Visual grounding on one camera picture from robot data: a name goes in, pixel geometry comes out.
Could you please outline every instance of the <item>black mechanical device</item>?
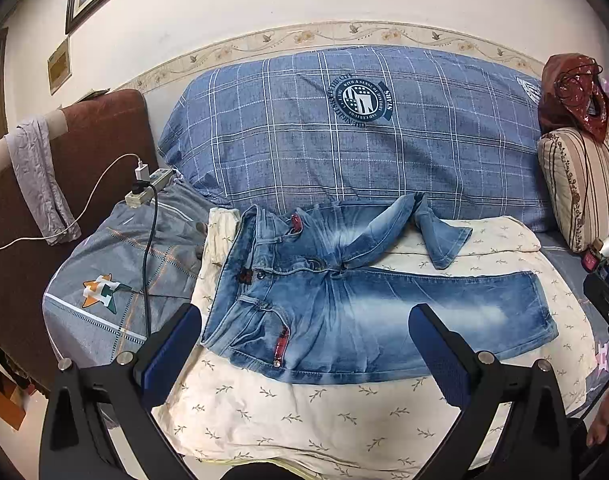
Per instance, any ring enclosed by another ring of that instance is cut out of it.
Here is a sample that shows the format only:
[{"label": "black mechanical device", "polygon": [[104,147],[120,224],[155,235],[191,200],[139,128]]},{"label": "black mechanical device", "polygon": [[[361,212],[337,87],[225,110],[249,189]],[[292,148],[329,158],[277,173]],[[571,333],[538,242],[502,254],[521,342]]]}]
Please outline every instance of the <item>black mechanical device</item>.
[{"label": "black mechanical device", "polygon": [[[593,256],[597,261],[584,291],[609,324],[609,256],[596,250]],[[186,303],[139,351],[122,352],[109,365],[81,369],[63,359],[44,420],[40,478],[131,478],[98,406],[111,404],[150,480],[195,480],[156,425],[151,409],[165,402],[200,328],[200,311]],[[581,419],[566,417],[546,360],[521,367],[501,364],[491,352],[473,352],[427,304],[411,309],[409,334],[445,400],[461,409],[417,480],[575,479],[608,446],[609,440],[586,448],[585,426]],[[511,408],[491,459],[470,470],[502,402],[510,402]],[[284,475],[293,478],[286,471]]]}]

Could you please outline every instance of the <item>striped cushion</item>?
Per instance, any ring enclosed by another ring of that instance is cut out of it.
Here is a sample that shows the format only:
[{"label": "striped cushion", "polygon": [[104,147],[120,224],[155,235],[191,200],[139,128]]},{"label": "striped cushion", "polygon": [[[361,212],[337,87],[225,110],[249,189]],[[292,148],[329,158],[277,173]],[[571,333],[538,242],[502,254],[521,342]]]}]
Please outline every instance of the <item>striped cushion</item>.
[{"label": "striped cushion", "polygon": [[578,253],[595,238],[604,240],[609,235],[609,127],[603,144],[574,128],[549,132],[538,142],[538,159],[571,250]]}]

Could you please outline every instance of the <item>red plastic bag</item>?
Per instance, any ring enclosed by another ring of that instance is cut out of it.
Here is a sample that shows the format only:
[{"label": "red plastic bag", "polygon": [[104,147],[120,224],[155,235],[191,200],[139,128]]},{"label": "red plastic bag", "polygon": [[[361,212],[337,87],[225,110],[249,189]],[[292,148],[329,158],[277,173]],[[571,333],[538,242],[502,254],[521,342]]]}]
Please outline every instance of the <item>red plastic bag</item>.
[{"label": "red plastic bag", "polygon": [[603,142],[609,122],[609,99],[600,87],[602,68],[592,57],[557,54],[543,70],[538,120],[542,134],[571,126]]}]

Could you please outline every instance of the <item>metal screw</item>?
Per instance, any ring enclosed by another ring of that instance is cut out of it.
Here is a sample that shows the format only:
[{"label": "metal screw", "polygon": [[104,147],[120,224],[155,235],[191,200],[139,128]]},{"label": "metal screw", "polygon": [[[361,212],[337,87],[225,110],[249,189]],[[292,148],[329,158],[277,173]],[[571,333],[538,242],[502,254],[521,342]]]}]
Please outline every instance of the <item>metal screw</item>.
[{"label": "metal screw", "polygon": [[538,360],[538,368],[540,368],[540,370],[542,370],[544,372],[550,372],[551,371],[551,363],[549,361],[547,361],[546,359],[539,359]]},{"label": "metal screw", "polygon": [[63,372],[65,370],[69,370],[69,368],[71,368],[73,364],[73,361],[71,361],[68,357],[65,357],[64,359],[60,359],[58,361],[58,369]]},{"label": "metal screw", "polygon": [[118,361],[119,365],[128,365],[133,360],[133,352],[120,352],[120,354],[118,354],[118,357],[116,357],[116,361]]},{"label": "metal screw", "polygon": [[478,361],[480,361],[483,365],[490,365],[495,360],[496,358],[491,352],[485,351],[478,354]]}]

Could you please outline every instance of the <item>floral wallpaper border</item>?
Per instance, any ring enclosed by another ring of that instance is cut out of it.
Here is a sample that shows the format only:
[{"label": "floral wallpaper border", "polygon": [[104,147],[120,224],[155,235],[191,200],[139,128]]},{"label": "floral wallpaper border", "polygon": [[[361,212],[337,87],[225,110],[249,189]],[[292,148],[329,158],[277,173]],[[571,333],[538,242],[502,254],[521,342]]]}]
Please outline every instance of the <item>floral wallpaper border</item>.
[{"label": "floral wallpaper border", "polygon": [[506,46],[444,28],[397,22],[322,22],[288,25],[220,41],[178,56],[118,87],[143,94],[168,83],[226,64],[267,59],[333,46],[389,44],[464,54],[506,64],[540,78],[544,64]]}]

